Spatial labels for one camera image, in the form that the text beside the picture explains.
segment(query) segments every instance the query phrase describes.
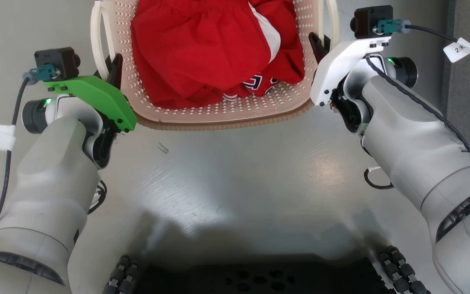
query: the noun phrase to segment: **cable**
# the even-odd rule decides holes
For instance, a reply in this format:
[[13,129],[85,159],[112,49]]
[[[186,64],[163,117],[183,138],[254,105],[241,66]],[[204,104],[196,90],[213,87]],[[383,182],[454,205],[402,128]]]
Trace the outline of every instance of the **cable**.
[[405,28],[432,33],[435,36],[442,37],[442,38],[447,39],[451,42],[454,42],[454,43],[458,42],[458,39],[456,39],[454,37],[451,37],[451,36],[448,36],[448,35],[445,35],[443,33],[440,33],[439,31],[436,31],[436,30],[433,30],[433,29],[430,29],[430,28],[425,28],[425,27],[421,27],[421,26],[413,26],[412,24],[411,25],[406,24]]
[[373,64],[369,56],[366,57],[368,65],[382,78],[384,78],[387,82],[389,82],[392,86],[396,87],[400,92],[404,93],[405,95],[409,96],[414,102],[420,104],[425,110],[431,112],[437,119],[439,119],[448,129],[450,129],[455,135],[458,137],[460,141],[462,141],[463,145],[465,145],[465,149],[470,153],[470,146],[465,140],[465,138],[460,134],[460,132],[441,114],[439,114],[436,110],[431,108],[431,106],[427,105],[422,100],[418,99],[415,95],[412,95],[411,92],[404,89],[401,85],[397,82],[392,80],[392,78],[388,77],[384,72],[382,72],[376,65]]
[[458,39],[456,38],[453,38],[453,37],[450,37],[448,35],[445,35],[445,34],[442,34],[440,33],[439,31],[436,31],[436,30],[433,30],[433,29],[429,29],[429,28],[425,28],[425,27],[421,27],[421,26],[413,26],[412,24],[406,24],[405,25],[405,28],[407,29],[413,29],[413,30],[418,30],[418,31],[424,31],[424,32],[428,32],[428,33],[432,33],[433,35],[435,36],[438,36],[438,37],[442,37],[444,39],[447,39],[453,43],[456,43],[458,42]]
[[368,176],[368,175],[369,175],[369,169],[366,169],[366,171],[364,171],[364,179],[366,180],[366,183],[369,184],[369,186],[372,186],[373,188],[378,189],[378,190],[387,190],[387,189],[392,189],[392,188],[394,188],[394,187],[393,187],[393,184],[391,184],[391,183],[390,183],[388,186],[378,186],[378,185],[375,185],[375,184],[373,184],[373,182],[371,182],[371,181],[369,180],[369,176]]
[[[21,100],[23,99],[24,88],[27,86],[28,81],[30,78],[25,78],[23,83],[21,84],[21,88],[17,94],[16,98],[16,105],[13,109],[13,117],[12,117],[12,125],[16,125],[17,119],[19,117],[19,107],[21,106]],[[8,191],[8,179],[10,178],[10,165],[12,160],[12,152],[10,150],[7,151],[6,162],[5,162],[5,177],[3,179],[3,188],[1,191],[0,197],[0,216],[1,211],[3,209],[3,205],[5,205],[6,194]]]
[[99,181],[100,184],[102,184],[102,188],[97,186],[97,188],[99,189],[99,199],[97,200],[97,203],[90,207],[90,209],[88,210],[88,214],[91,214],[92,212],[95,212],[97,210],[97,208],[99,208],[99,206],[101,206],[103,203],[104,203],[104,200],[106,199],[106,194],[108,193],[108,188],[106,186],[106,184],[101,180]]

